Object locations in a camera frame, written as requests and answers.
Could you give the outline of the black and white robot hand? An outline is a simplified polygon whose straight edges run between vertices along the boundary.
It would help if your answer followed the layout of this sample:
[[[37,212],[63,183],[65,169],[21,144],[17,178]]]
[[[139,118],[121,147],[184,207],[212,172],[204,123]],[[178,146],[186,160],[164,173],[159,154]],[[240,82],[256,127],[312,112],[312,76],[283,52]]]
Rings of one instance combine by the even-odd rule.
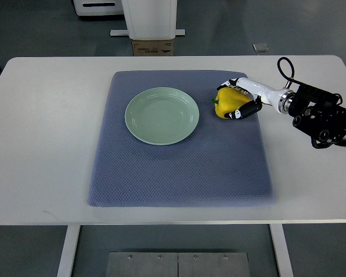
[[[278,113],[287,114],[295,94],[288,88],[275,90],[246,77],[230,79],[220,85],[217,91],[225,87],[237,89],[251,98],[250,102],[242,105],[236,111],[225,114],[226,119],[245,119],[259,112],[263,105],[270,105]]]

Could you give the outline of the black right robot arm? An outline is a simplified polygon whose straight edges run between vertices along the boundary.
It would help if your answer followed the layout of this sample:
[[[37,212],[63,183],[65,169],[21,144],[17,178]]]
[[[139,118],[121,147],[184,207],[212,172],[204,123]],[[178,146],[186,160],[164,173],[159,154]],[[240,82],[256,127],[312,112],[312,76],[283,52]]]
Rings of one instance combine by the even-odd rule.
[[[346,108],[342,106],[342,96],[295,80],[294,66],[287,57],[279,58],[277,68],[287,80],[286,89],[293,83],[298,85],[296,92],[281,101],[281,110],[293,118],[293,127],[308,135],[315,149],[332,145],[346,148]]]

